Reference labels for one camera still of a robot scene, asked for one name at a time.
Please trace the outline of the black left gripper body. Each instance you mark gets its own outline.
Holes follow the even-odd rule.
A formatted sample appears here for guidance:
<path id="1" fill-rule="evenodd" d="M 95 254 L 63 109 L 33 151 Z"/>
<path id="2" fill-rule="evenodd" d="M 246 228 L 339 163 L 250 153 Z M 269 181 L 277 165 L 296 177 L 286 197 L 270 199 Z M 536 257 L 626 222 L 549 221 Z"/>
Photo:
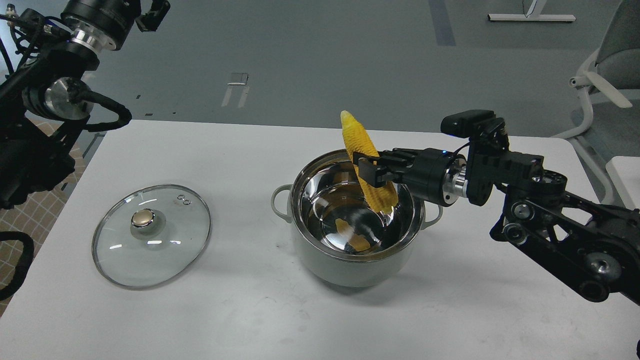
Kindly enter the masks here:
<path id="1" fill-rule="evenodd" d="M 82 21 L 101 30 L 113 43 L 112 50 L 119 51 L 141 14 L 140 0 L 69 0 L 61 19 L 69 27 Z"/>

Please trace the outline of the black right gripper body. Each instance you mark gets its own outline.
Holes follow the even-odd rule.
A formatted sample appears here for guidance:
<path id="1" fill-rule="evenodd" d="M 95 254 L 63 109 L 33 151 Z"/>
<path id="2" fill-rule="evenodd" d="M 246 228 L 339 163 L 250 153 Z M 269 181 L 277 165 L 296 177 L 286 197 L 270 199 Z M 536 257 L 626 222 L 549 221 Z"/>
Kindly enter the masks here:
<path id="1" fill-rule="evenodd" d="M 405 185 L 416 198 L 450 207 L 466 198 L 467 161 L 464 155 L 436 148 L 421 150 L 405 174 Z"/>

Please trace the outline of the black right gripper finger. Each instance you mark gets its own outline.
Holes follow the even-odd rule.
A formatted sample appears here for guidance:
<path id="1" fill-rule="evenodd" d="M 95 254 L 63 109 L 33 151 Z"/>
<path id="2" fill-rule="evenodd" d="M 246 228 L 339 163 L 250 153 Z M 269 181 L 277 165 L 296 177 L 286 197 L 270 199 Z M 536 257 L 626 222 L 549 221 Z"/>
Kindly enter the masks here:
<path id="1" fill-rule="evenodd" d="M 367 155 L 362 152 L 354 152 L 352 154 L 352 164 L 359 166 L 365 160 L 376 166 L 383 167 L 410 167 L 413 165 L 416 157 L 416 149 L 394 148 L 393 150 L 383 150 L 378 155 Z"/>
<path id="2" fill-rule="evenodd" d="M 413 161 L 385 162 L 382 165 L 371 161 L 359 161 L 358 176 L 374 188 L 381 188 L 389 182 L 405 184 L 404 177 L 413 164 Z"/>

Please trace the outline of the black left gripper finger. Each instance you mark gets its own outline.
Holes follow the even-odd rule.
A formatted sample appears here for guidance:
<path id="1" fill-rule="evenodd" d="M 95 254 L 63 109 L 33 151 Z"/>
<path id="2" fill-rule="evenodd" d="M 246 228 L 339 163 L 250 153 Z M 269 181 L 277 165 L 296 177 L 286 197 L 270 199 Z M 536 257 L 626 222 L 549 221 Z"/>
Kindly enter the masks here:
<path id="1" fill-rule="evenodd" d="M 169 0 L 153 0 L 150 9 L 137 16 L 135 23 L 140 32 L 156 32 L 169 10 Z"/>

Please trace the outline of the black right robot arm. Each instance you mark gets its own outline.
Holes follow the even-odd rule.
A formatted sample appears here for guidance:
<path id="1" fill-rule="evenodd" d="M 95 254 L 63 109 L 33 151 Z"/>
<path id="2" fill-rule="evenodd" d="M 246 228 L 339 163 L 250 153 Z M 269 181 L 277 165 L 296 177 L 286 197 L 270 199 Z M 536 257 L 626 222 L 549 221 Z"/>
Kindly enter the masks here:
<path id="1" fill-rule="evenodd" d="M 394 148 L 354 152 L 359 177 L 380 188 L 402 184 L 412 196 L 449 207 L 458 198 L 478 207 L 493 189 L 504 194 L 490 237 L 508 242 L 590 302 L 620 293 L 639 302 L 639 210 L 590 202 L 566 190 L 567 178 L 544 158 L 512 152 L 503 130 L 467 133 L 468 155 Z"/>

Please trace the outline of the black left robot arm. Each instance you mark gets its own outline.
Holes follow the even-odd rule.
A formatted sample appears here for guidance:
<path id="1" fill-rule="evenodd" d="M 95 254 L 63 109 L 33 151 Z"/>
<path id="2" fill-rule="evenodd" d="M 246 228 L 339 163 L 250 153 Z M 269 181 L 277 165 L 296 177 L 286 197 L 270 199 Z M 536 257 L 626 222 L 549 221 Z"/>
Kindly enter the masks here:
<path id="1" fill-rule="evenodd" d="M 1 55 L 7 76 L 0 87 L 0 205 L 11 210 L 32 193 L 52 191 L 75 169 L 71 150 L 82 132 L 123 128 L 132 121 L 123 104 L 82 80 L 99 66 L 101 51 L 118 51 L 132 27 L 155 32 L 170 2 L 69 0 L 60 16 L 13 4 L 1 13 L 21 59 Z"/>

